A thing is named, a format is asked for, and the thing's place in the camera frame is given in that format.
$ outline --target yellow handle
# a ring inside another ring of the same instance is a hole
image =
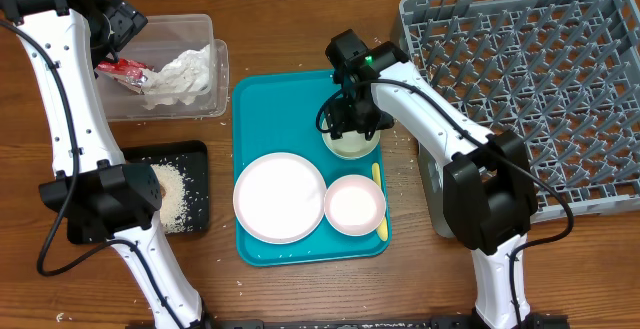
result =
[[[378,163],[373,163],[373,166],[371,166],[371,174],[373,176],[373,181],[376,182],[376,184],[378,184],[380,188],[382,188],[382,179],[380,178],[380,165]],[[382,218],[382,223],[380,223],[380,226],[378,226],[376,232],[378,233],[380,240],[389,240],[389,228],[387,225],[386,214],[385,217]]]

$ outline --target wooden tabletop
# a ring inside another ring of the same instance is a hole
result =
[[[131,0],[146,15],[206,13],[227,42],[232,87],[257,74],[327,69],[330,38],[353,28],[373,46],[389,39],[400,0]],[[38,184],[51,180],[51,144],[38,87],[19,41],[0,32],[0,327],[122,328],[152,318],[114,251],[71,273],[43,278],[35,263],[54,213]],[[235,248],[229,107],[219,118],[111,124],[121,147],[198,139],[207,144],[211,228],[169,239],[182,269],[218,319],[264,321],[428,318],[468,313],[476,284],[467,249],[431,227],[415,162],[417,143],[398,126],[382,134],[393,240],[380,256],[258,269]],[[564,221],[537,224],[536,239]],[[87,247],[54,241],[48,268]],[[640,326],[640,212],[579,217],[567,239],[525,254],[527,299],[568,314],[573,328]],[[62,322],[56,315],[64,313]]]

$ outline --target blue placemat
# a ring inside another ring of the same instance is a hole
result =
[[[358,160],[343,160],[325,146],[315,128],[322,103],[339,86],[331,70],[249,77],[233,91],[234,182],[255,159],[274,152],[297,154],[313,163],[327,184],[348,174],[371,178],[371,166],[380,164],[382,191],[387,195],[382,153],[378,146]],[[236,221],[236,246],[240,256],[254,266],[308,263],[367,257],[382,253],[391,242],[391,218],[387,208],[389,239],[374,231],[362,237],[339,233],[324,218],[306,238],[291,244],[267,244],[252,237]]]

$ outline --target clear plastic bin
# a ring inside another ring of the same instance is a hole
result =
[[[209,85],[201,91],[168,94],[136,94],[107,75],[96,80],[98,92],[109,121],[216,117],[227,109],[229,57],[227,45],[214,40],[211,18],[205,14],[162,15],[148,17],[149,23],[120,52],[120,57],[152,66],[156,71],[185,50],[201,50],[211,44]],[[149,99],[187,99],[189,105],[158,104],[149,110]]]

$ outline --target metal grid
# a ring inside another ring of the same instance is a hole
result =
[[[574,209],[640,198],[634,0],[403,0],[400,8],[400,44],[421,74],[470,119],[523,137],[532,170]],[[557,204],[545,192],[538,201],[540,214]],[[551,211],[539,219],[562,215]]]

